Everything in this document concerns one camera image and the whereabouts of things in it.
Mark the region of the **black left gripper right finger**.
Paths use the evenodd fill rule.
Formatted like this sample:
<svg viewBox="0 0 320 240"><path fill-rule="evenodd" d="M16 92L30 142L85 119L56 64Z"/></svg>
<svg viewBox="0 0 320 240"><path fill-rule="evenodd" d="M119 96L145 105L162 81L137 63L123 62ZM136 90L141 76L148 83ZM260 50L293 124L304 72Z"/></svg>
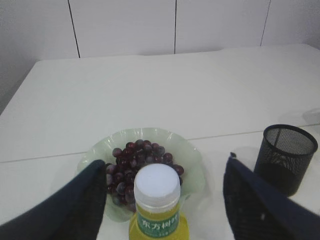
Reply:
<svg viewBox="0 0 320 240"><path fill-rule="evenodd" d="M236 240L318 240L320 217L273 188L231 152L223 176L228 223Z"/></svg>

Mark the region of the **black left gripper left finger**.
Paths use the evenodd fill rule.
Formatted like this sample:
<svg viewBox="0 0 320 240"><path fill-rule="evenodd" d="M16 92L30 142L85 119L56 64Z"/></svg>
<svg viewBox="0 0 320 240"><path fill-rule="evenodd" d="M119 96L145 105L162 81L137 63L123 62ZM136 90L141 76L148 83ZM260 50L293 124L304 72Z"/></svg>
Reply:
<svg viewBox="0 0 320 240"><path fill-rule="evenodd" d="M106 200L106 164L95 160L52 196L1 225L0 238L95 240Z"/></svg>

